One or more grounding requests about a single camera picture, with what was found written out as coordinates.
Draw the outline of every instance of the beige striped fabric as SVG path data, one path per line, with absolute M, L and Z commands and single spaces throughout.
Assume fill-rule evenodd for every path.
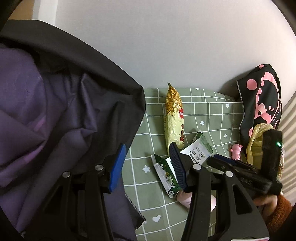
M 279 131 L 283 132 L 284 172 L 283 194 L 293 205 L 296 202 L 296 92 L 283 109 Z

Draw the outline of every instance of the pink pig toy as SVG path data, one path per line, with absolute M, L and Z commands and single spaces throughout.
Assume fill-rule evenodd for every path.
M 231 159 L 233 160 L 240 160 L 240 152 L 242 150 L 242 145 L 240 144 L 234 144 L 232 146 L 232 149 L 230 149 L 230 151 L 232 152 L 231 154 Z

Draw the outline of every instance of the tablecloth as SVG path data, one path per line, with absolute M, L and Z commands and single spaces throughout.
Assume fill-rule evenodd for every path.
M 168 156 L 163 128 L 167 90 L 144 89 L 146 113 L 122 170 L 126 194 L 146 218 L 136 230 L 138 241 L 179 241 L 188 215 L 187 208 L 165 192 L 150 157 L 152 154 Z M 183 102 L 185 147 L 200 129 L 215 153 L 229 157 L 230 146 L 239 141 L 242 104 L 230 96 L 202 88 L 177 88 L 177 91 Z M 203 166 L 217 171 L 206 163 Z M 209 236 L 214 232 L 215 219 L 214 209 Z

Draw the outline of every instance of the brown fuzzy sleeve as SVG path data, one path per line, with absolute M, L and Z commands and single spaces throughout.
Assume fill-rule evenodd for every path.
M 266 221 L 266 226 L 270 234 L 276 232 L 282 226 L 291 210 L 291 203 L 280 194 L 278 196 L 276 210 Z

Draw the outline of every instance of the white heart pattern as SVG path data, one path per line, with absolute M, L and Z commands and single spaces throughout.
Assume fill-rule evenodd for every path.
M 158 223 L 158 221 L 160 220 L 161 216 L 157 215 L 156 217 L 153 217 L 152 220 L 156 223 Z

